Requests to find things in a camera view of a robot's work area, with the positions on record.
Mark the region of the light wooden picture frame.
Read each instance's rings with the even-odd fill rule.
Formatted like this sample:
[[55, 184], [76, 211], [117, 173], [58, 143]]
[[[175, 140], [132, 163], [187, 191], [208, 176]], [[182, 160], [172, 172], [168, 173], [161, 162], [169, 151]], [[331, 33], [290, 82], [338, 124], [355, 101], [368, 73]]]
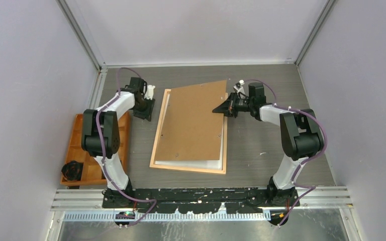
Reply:
[[228, 125], [228, 119], [224, 117], [224, 124], [223, 124], [223, 131], [222, 131], [222, 142], [221, 142], [221, 169], [205, 169], [205, 168], [194, 168], [194, 167], [180, 167], [180, 166], [172, 166], [172, 165], [158, 165], [155, 161], [155, 154], [161, 134], [161, 128], [163, 125], [166, 107], [169, 102], [169, 96], [170, 96], [171, 89], [165, 89], [163, 100], [160, 108], [160, 114], [157, 122], [157, 129], [156, 134], [154, 138], [153, 148], [152, 148], [152, 154], [150, 159], [150, 168], [156, 168], [156, 169], [166, 169], [166, 170], [173, 170], [173, 171], [184, 171], [184, 172], [196, 172], [196, 173], [207, 173], [207, 174], [216, 174], [216, 175], [225, 175], [227, 172], [227, 125]]

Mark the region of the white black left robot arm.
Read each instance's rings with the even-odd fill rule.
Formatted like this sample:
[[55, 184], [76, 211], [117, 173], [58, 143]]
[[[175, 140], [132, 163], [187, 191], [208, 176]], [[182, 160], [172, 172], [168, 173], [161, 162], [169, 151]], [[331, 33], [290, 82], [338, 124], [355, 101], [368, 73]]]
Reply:
[[131, 181], [123, 169], [120, 148], [119, 118], [129, 111], [140, 119], [151, 121], [155, 104], [153, 85], [141, 77], [130, 82], [102, 106], [83, 113], [81, 147], [95, 159], [107, 181], [106, 193], [122, 208], [139, 202], [134, 197]]

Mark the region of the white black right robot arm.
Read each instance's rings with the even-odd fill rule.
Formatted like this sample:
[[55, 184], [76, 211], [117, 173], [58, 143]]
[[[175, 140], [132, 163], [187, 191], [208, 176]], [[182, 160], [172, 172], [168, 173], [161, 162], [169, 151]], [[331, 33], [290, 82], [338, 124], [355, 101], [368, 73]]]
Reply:
[[234, 91], [212, 112], [234, 118], [239, 112], [247, 112], [258, 121], [280, 128], [284, 156], [264, 192], [266, 201], [280, 206], [294, 197], [297, 178], [304, 165], [325, 151], [327, 135], [312, 109], [295, 109], [268, 102], [265, 89], [270, 87], [259, 80], [249, 80], [247, 92], [243, 86], [244, 80], [238, 81]]

